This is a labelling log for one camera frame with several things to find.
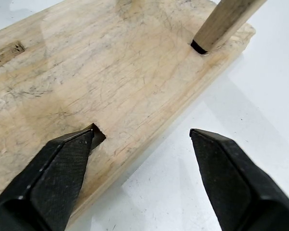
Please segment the wooden stick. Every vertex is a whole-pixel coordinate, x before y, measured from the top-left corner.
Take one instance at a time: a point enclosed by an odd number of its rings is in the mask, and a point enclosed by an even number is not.
[[[201,54],[223,45],[266,0],[221,0],[194,36],[191,46]]]

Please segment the white table surface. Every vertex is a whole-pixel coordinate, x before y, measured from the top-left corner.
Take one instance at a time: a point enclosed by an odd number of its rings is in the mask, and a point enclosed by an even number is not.
[[[60,1],[0,0],[0,29]],[[221,230],[190,128],[236,140],[289,197],[289,0],[269,0],[249,22],[257,34],[243,55],[68,231]]]

